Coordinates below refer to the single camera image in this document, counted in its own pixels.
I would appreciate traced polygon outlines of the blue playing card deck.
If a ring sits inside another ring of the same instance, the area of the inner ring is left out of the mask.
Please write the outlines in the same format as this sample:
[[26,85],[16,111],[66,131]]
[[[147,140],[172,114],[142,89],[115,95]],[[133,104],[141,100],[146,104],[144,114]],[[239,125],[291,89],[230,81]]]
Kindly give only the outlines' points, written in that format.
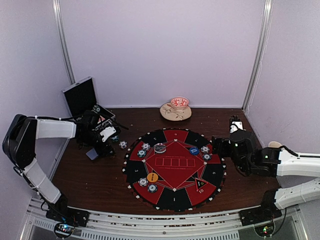
[[86,153],[86,156],[91,160],[95,160],[99,157],[98,153],[96,152],[96,150],[94,148],[92,148],[91,150],[89,150],[87,153]]

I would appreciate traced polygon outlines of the green poker chip stack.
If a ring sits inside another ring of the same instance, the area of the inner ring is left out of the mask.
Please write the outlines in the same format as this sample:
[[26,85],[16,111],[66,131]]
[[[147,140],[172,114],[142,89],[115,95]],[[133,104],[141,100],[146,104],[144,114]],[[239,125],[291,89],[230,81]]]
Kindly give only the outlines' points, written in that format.
[[113,137],[111,138],[111,140],[112,140],[113,142],[118,142],[118,141],[119,141],[119,136],[118,136],[118,135],[113,136]]

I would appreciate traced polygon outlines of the blue chip seat eight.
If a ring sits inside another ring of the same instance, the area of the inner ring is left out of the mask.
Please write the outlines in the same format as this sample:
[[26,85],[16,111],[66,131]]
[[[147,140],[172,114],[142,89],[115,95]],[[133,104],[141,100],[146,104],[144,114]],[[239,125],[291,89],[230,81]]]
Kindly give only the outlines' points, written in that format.
[[206,162],[208,162],[208,161],[210,161],[212,159],[212,155],[209,154],[209,153],[203,154],[202,157],[203,157],[203,160],[206,161]]

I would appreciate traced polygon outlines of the white ten poker chip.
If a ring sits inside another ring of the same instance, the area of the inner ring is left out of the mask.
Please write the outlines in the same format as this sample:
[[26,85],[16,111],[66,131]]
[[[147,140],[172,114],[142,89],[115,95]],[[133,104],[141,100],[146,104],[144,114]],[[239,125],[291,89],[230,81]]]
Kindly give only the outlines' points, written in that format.
[[208,146],[203,146],[200,150],[203,154],[208,154],[210,152],[210,148]]

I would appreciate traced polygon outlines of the blue white poker chip stack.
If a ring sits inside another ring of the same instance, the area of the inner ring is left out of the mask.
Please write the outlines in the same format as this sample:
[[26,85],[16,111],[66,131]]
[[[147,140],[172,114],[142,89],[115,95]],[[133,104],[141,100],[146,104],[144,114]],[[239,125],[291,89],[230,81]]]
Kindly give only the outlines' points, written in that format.
[[121,149],[126,149],[128,146],[128,143],[123,140],[123,141],[120,141],[118,145]]

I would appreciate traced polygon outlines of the blue small blind button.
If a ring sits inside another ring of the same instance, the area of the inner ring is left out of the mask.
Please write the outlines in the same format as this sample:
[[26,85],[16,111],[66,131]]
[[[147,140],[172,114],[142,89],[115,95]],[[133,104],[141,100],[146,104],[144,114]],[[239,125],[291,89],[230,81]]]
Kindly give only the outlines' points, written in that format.
[[198,155],[199,154],[199,149],[197,148],[197,147],[191,147],[190,149],[189,149],[189,153],[190,154],[192,154],[192,155]]

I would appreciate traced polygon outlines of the green chip seat four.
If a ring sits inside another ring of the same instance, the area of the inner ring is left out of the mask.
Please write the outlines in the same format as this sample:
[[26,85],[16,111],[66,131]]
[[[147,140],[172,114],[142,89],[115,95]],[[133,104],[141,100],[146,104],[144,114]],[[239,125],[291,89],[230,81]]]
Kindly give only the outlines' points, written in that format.
[[141,149],[141,150],[139,150],[139,151],[137,152],[137,156],[138,156],[139,158],[144,158],[144,157],[146,156],[146,154],[147,154],[147,151],[146,151],[145,149]]

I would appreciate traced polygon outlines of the blue white chip seat four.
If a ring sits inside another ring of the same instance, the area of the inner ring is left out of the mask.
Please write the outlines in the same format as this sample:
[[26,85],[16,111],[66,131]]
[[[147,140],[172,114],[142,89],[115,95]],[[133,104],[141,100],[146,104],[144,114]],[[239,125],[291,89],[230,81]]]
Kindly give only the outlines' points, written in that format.
[[143,143],[143,144],[142,144],[142,149],[143,149],[143,150],[148,151],[150,148],[151,148],[151,146],[150,146],[149,143]]

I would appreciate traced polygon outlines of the blue white chip seat two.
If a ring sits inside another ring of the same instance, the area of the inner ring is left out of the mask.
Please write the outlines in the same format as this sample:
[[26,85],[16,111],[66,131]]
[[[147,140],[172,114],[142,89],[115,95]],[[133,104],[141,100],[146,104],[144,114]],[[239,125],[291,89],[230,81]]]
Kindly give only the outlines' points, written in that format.
[[141,186],[141,187],[146,187],[148,185],[148,180],[147,178],[145,177],[142,177],[138,180],[138,184]]

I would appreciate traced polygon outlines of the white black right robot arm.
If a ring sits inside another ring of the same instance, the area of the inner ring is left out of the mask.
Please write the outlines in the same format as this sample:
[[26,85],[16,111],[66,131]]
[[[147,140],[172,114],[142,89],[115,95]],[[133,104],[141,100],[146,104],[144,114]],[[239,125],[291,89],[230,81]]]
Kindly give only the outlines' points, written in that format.
[[304,176],[314,179],[287,188],[266,191],[256,210],[259,220],[268,220],[277,210],[320,198],[320,155],[294,152],[285,145],[258,149],[252,132],[238,129],[229,138],[211,138],[212,152],[230,158],[245,176]]

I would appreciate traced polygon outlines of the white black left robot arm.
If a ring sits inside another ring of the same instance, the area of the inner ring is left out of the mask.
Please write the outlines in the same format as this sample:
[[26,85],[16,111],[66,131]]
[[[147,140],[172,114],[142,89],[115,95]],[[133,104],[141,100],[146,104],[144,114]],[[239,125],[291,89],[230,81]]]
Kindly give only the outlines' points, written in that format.
[[114,115],[86,110],[66,117],[26,116],[16,114],[2,142],[5,155],[17,172],[47,202],[55,204],[52,213],[61,222],[72,218],[72,211],[62,201],[62,192],[49,180],[36,158],[36,141],[39,139],[76,139],[79,144],[92,147],[99,157],[114,154],[110,145],[125,126]]

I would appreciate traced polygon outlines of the white printed ceramic mug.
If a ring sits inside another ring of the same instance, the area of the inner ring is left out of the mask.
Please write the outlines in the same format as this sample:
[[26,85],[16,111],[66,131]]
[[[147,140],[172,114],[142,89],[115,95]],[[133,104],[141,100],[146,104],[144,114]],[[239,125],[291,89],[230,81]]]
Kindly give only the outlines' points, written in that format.
[[278,142],[278,141],[270,141],[269,143],[268,143],[268,147],[269,148],[281,148],[283,146],[283,144],[282,143],[280,143],[280,142]]

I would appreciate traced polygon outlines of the aluminium poker chip case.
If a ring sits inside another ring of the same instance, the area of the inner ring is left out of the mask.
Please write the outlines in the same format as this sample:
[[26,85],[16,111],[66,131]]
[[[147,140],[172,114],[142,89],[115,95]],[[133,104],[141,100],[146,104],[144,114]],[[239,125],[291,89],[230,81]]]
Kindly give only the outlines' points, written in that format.
[[62,90],[69,112],[96,132],[113,126],[116,116],[98,104],[93,78],[88,76]]

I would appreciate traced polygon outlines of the clear dealer button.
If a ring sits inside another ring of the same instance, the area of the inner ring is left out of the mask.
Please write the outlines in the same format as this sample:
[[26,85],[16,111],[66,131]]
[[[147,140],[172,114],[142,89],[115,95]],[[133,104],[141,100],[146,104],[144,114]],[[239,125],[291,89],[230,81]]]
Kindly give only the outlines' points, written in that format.
[[157,154],[165,153],[167,146],[164,143],[157,143],[154,145],[154,152]]

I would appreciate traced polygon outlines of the round red black poker mat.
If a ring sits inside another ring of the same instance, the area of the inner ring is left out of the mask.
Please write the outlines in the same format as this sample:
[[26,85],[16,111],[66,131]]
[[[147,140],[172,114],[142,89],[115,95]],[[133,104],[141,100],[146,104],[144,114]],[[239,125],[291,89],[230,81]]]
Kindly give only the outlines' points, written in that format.
[[[146,156],[140,158],[137,152],[144,143],[150,144]],[[166,145],[166,152],[155,153],[158,143]],[[210,161],[204,161],[201,147],[208,146]],[[199,154],[192,155],[192,147]],[[174,212],[192,211],[211,202],[221,192],[227,177],[224,159],[212,154],[212,142],[204,135],[180,128],[163,128],[139,137],[126,151],[122,173],[127,188],[134,197],[156,210]],[[140,186],[138,180],[149,173],[158,174],[157,192],[148,192],[147,186]]]

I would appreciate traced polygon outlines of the red patterned white bowl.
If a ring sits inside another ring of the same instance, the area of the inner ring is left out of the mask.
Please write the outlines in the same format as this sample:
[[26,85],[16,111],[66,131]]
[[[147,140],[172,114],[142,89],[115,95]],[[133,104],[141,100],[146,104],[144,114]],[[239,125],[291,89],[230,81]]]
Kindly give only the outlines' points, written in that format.
[[189,106],[189,100],[185,97],[174,97],[170,100],[170,104],[175,110],[182,111]]

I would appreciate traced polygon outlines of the orange big blind button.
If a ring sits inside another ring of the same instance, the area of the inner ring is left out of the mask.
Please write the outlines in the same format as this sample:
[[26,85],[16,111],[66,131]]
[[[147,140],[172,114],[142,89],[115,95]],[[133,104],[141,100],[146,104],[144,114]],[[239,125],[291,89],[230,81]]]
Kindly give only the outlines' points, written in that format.
[[146,178],[147,178],[148,182],[150,182],[150,183],[155,183],[155,182],[158,181],[159,175],[158,175],[157,173],[155,173],[155,172],[151,172],[151,173],[149,173],[149,174],[147,175]]

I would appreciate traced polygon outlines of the cream floral ceramic plate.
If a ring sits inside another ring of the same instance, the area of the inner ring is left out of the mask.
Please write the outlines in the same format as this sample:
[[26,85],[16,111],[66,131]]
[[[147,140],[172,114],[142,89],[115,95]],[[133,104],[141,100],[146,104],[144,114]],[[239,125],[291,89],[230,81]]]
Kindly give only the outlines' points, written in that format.
[[184,109],[177,109],[170,102],[163,104],[159,112],[164,119],[173,122],[184,121],[192,116],[192,110],[189,106]]

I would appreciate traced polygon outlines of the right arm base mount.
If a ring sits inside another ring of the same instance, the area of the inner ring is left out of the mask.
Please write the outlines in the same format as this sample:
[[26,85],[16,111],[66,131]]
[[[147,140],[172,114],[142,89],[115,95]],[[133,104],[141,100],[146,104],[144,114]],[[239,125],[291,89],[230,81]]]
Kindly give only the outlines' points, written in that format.
[[255,225],[281,217],[282,211],[275,205],[277,191],[277,189],[266,191],[260,206],[241,210],[239,218],[242,226]]

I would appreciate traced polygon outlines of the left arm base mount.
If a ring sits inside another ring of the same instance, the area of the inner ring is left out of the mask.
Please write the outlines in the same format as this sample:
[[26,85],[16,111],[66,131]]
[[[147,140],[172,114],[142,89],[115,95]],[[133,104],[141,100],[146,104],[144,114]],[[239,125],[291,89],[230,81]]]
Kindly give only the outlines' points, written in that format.
[[86,210],[68,207],[68,199],[62,194],[56,203],[43,199],[47,204],[46,218],[62,222],[74,227],[86,227],[90,213]]

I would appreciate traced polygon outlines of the aluminium front rail frame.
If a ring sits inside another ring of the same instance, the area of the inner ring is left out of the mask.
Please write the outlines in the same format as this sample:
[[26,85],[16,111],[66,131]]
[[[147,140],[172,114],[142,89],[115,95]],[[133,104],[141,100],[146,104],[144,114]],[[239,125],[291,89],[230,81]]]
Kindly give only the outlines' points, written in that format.
[[243,225],[239,210],[183,215],[136,215],[89,211],[87,225],[71,229],[69,240],[263,240],[258,233],[274,224],[272,240],[308,240],[298,206],[279,218]]

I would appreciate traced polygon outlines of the right aluminium corner post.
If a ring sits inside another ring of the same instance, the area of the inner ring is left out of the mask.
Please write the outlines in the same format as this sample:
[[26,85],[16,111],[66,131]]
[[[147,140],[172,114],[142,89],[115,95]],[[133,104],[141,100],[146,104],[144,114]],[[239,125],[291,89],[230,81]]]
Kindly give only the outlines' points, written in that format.
[[273,0],[264,1],[264,9],[262,14],[260,34],[257,43],[256,54],[253,62],[253,67],[246,90],[245,98],[242,104],[242,111],[248,112],[249,106],[253,99],[255,88],[258,82],[259,74],[262,68],[263,55],[267,46],[268,36],[270,32],[271,20],[272,20],[272,10],[273,10]]

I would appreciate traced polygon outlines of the aluminium corner post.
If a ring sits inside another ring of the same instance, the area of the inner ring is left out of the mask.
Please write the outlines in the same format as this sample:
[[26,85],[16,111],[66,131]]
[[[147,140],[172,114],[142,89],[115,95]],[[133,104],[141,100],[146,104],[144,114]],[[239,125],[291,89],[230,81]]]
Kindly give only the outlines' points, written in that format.
[[264,9],[262,14],[260,34],[257,43],[256,54],[253,62],[253,67],[246,90],[245,98],[242,104],[242,111],[248,112],[249,106],[253,99],[255,88],[258,82],[259,74],[262,68],[263,55],[267,46],[268,36],[270,32],[271,20],[272,20],[272,10],[273,10],[273,0],[264,1]]
[[58,36],[60,40],[60,46],[62,50],[63,62],[65,65],[69,83],[72,85],[76,82],[76,80],[75,80],[74,71],[71,64],[71,59],[70,59],[67,41],[66,41],[66,35],[64,31],[63,17],[61,12],[61,3],[59,0],[53,0],[52,5],[53,5],[53,14],[56,22]]

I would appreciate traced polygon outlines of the left aluminium corner post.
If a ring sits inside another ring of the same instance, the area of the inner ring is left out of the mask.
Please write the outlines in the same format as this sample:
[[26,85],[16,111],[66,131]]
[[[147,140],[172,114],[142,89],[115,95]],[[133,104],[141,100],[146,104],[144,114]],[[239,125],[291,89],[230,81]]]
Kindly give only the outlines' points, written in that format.
[[67,41],[66,41],[66,35],[64,31],[63,17],[61,12],[61,3],[59,0],[53,0],[52,5],[53,5],[53,14],[56,22],[58,36],[60,40],[60,46],[62,50],[63,62],[65,65],[69,83],[72,85],[76,82],[76,80],[75,80],[74,71],[71,64],[71,59],[70,59]]

